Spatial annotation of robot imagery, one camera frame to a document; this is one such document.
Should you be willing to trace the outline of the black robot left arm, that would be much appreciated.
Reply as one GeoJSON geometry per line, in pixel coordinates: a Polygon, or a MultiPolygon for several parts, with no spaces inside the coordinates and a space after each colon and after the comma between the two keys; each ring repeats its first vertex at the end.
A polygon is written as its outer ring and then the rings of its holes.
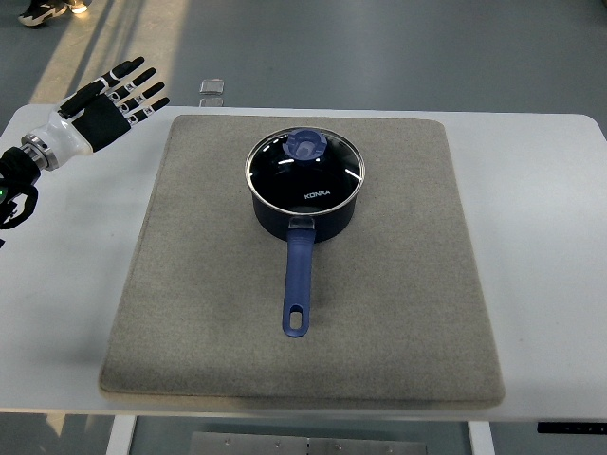
{"type": "Polygon", "coordinates": [[[34,212],[39,192],[35,183],[41,172],[21,148],[11,147],[1,156],[1,229],[25,222],[34,212]]]}

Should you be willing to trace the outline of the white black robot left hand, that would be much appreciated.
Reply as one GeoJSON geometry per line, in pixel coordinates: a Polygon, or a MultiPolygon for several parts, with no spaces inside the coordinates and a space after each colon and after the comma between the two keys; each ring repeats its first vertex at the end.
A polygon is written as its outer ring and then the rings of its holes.
{"type": "Polygon", "coordinates": [[[78,155],[92,155],[127,134],[169,103],[164,83],[142,85],[156,74],[140,72],[142,57],[118,64],[51,110],[47,123],[22,137],[20,149],[41,170],[54,171],[78,155]]]}

